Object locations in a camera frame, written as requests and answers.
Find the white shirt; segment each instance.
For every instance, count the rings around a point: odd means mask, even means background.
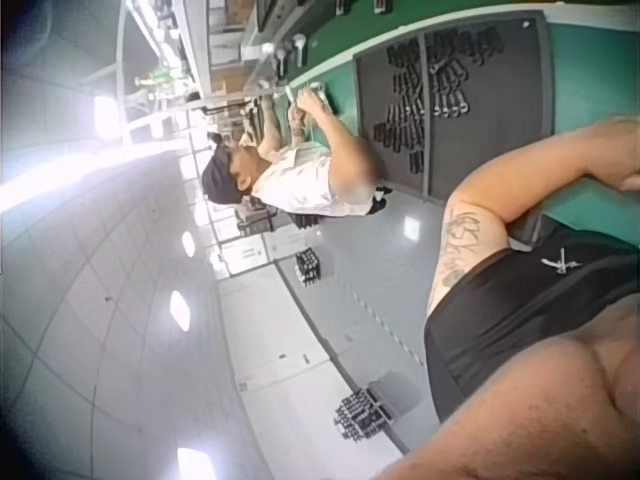
[[[253,186],[252,195],[289,213],[346,217],[366,215],[373,189],[358,203],[345,203],[329,185],[331,152],[319,143],[287,147],[274,155],[273,165]]]

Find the black shorts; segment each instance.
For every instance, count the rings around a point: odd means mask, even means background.
[[[565,273],[548,265],[560,260],[562,249],[566,263],[579,263]],[[638,254],[605,235],[562,231],[531,253],[498,252],[465,275],[425,328],[440,421],[517,353],[575,330],[607,305],[640,292]]]

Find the person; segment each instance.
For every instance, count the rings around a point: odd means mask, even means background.
[[[381,478],[640,478],[637,246],[561,228],[516,252],[506,229],[583,175],[640,189],[639,125],[520,148],[452,194],[425,328],[443,424]]]
[[[258,147],[221,145],[203,175],[206,197],[222,205],[246,195],[288,213],[330,217],[363,216],[386,206],[390,189],[378,188],[366,144],[351,134],[311,89],[300,92],[288,112],[291,145],[282,138],[273,107],[264,110],[265,134]],[[309,115],[325,134],[329,149],[304,137]]]

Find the finger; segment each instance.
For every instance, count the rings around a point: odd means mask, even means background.
[[[620,186],[624,191],[640,191],[640,174],[632,175],[625,179]]]

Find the black cap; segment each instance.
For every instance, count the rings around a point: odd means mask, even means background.
[[[231,155],[224,144],[219,144],[202,172],[202,190],[205,197],[218,205],[242,203],[242,192],[229,172]]]

